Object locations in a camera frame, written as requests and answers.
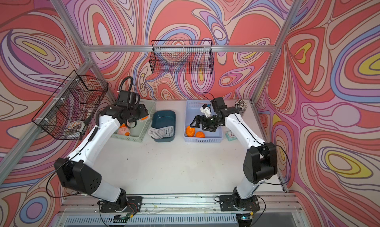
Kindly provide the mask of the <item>white foam net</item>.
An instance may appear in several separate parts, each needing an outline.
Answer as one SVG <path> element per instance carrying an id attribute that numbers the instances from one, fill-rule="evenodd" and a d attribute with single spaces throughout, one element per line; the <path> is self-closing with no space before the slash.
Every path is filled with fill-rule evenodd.
<path id="1" fill-rule="evenodd" d="M 165 138 L 173 137 L 175 135 L 174 126 L 164 127 L 164 128 L 161 128 L 161 130 L 164 131 Z"/>
<path id="2" fill-rule="evenodd" d="M 150 128 L 148 130 L 148 134 L 153 139 L 163 139 L 165 137 L 165 132 L 163 130 L 156 129 L 156 128 Z"/>

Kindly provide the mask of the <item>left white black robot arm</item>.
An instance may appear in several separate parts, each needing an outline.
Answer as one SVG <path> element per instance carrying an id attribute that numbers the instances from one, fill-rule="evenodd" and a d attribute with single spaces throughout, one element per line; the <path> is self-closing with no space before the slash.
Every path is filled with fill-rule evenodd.
<path id="1" fill-rule="evenodd" d="M 97 124 L 67 158 L 54 164 L 63 187 L 100 199 L 112 211 L 123 212 L 128 205 L 125 190 L 108 183 L 93 165 L 107 141 L 122 125 L 136 123 L 148 117 L 140 96 L 130 91 L 119 92 L 116 103 L 97 115 Z"/>

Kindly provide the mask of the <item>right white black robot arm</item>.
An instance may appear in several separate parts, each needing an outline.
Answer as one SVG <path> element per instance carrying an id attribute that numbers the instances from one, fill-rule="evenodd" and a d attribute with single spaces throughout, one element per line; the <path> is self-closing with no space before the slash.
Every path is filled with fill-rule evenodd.
<path id="1" fill-rule="evenodd" d="M 228 107 L 222 97 L 214 98 L 200 107 L 201 115 L 196 115 L 190 123 L 191 128 L 201 128 L 206 132 L 215 132 L 219 127 L 227 127 L 236 136 L 241 145 L 246 148 L 242 165 L 244 178 L 236 186 L 230 201 L 219 197 L 219 203 L 231 205 L 239 211 L 249 210 L 249 204 L 256 201 L 256 190 L 277 174 L 277 150 L 273 143 L 266 143 L 256 135 L 243 120 L 235 107 Z"/>

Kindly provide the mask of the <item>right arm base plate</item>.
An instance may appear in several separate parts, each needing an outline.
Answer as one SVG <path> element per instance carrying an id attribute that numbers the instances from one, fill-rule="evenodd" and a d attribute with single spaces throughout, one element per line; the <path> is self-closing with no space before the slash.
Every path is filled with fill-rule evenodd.
<path id="1" fill-rule="evenodd" d="M 222 212 L 226 211 L 249 211 L 256 213 L 260 210 L 257 197 L 241 199 L 238 195 L 219 195 L 214 198 L 219 203 Z"/>

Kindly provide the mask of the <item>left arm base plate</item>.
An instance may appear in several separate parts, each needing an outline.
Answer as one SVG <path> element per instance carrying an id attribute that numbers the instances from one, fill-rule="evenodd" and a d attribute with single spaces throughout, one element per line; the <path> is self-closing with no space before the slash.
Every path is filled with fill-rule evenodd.
<path id="1" fill-rule="evenodd" d="M 130 213 L 140 212 L 142 207 L 142 196 L 126 196 L 121 202 L 109 202 L 100 200 L 101 213 Z"/>

